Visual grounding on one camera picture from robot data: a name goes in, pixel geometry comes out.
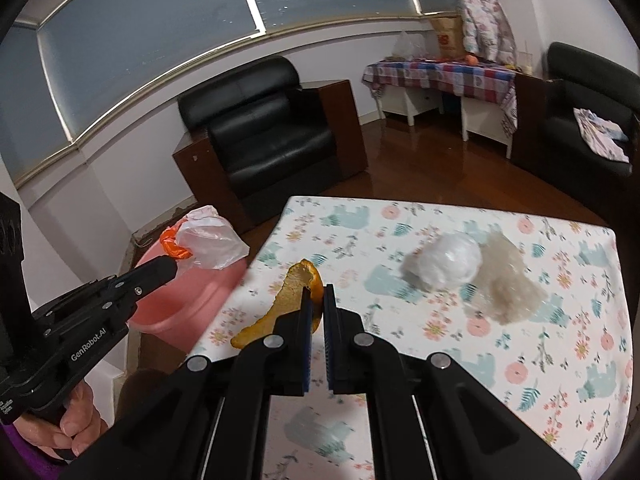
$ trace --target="orange peel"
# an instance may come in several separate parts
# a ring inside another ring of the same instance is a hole
[[[287,275],[282,283],[282,288],[276,294],[267,314],[251,326],[243,328],[236,334],[236,336],[231,339],[231,346],[242,349],[249,343],[273,333],[273,328],[278,316],[300,309],[302,291],[305,287],[311,292],[311,301],[314,303],[314,316],[311,328],[312,331],[315,332],[322,318],[324,286],[322,285],[320,273],[314,264],[308,260],[302,260],[291,266],[287,271]]]

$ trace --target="small table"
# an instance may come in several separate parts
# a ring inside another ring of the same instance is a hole
[[[405,282],[406,254],[443,232],[482,242],[501,230],[548,300],[500,326],[465,306],[472,289],[424,293]],[[289,267],[307,258],[368,332],[420,358],[445,351],[580,472],[595,480],[622,444],[632,384],[631,329],[610,229],[537,216],[422,203],[293,197],[241,285],[192,354],[235,355],[229,340],[262,316]],[[269,480],[372,480],[364,396],[327,390],[322,327],[311,391],[275,398],[264,457]]]
[[[517,123],[515,76],[513,70],[491,63],[380,61],[367,66],[362,79],[376,97],[380,118],[383,111],[406,115],[409,126],[414,115],[438,107],[434,92],[459,96],[463,140],[468,140],[468,132],[489,137],[505,144],[511,158]]]

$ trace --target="orange plastic bag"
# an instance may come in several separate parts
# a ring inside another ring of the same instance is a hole
[[[174,260],[186,260],[191,258],[193,254],[190,250],[180,247],[175,241],[175,235],[182,224],[187,221],[186,217],[178,220],[175,225],[168,227],[160,235],[160,244],[164,252],[171,256]]]

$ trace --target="cloth on sofa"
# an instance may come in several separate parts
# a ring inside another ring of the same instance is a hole
[[[574,114],[580,126],[580,135],[593,153],[616,162],[629,162],[628,156],[612,138],[612,135],[617,134],[618,140],[628,140],[619,126],[610,121],[604,121],[590,110],[583,108],[574,108]],[[609,128],[607,123],[616,126],[617,129]]]
[[[511,25],[498,0],[461,0],[465,50],[500,64],[515,65]]]

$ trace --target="crumpled plastic bag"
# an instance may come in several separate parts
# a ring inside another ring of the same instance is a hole
[[[427,47],[424,36],[414,34],[409,36],[404,30],[398,36],[398,40],[392,50],[392,57],[411,61],[418,57],[425,57]]]
[[[480,247],[471,236],[446,233],[413,254],[404,268],[418,277],[420,288],[443,290],[469,283],[481,263]]]
[[[178,272],[191,267],[224,269],[249,254],[249,246],[213,206],[194,209],[160,235],[164,252],[178,260]]]
[[[501,325],[529,319],[546,300],[546,292],[524,274],[522,254],[499,232],[491,232],[480,247],[482,265],[472,281],[471,307]]]

